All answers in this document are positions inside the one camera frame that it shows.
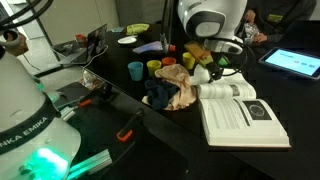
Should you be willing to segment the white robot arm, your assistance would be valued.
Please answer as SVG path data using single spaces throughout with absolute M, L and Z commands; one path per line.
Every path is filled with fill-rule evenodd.
M 75 180 L 109 162 L 109 152 L 102 151 L 72 163 L 81 134 L 16 58 L 24 36 L 15 27 L 11 18 L 1 23 L 0 180 Z

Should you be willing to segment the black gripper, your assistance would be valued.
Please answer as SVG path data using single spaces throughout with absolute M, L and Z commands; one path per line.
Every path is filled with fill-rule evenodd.
M 218 61 L 222 57 L 226 57 L 228 59 L 228 57 L 224 53 L 215 53 L 215 52 L 209 53 L 209 56 L 208 56 L 209 63 L 206 65 L 206 69 L 211 73 L 209 83 L 212 83 L 213 81 L 219 80 L 221 78 L 221 74 L 223 73 L 223 70 L 225 67 L 219 66 Z

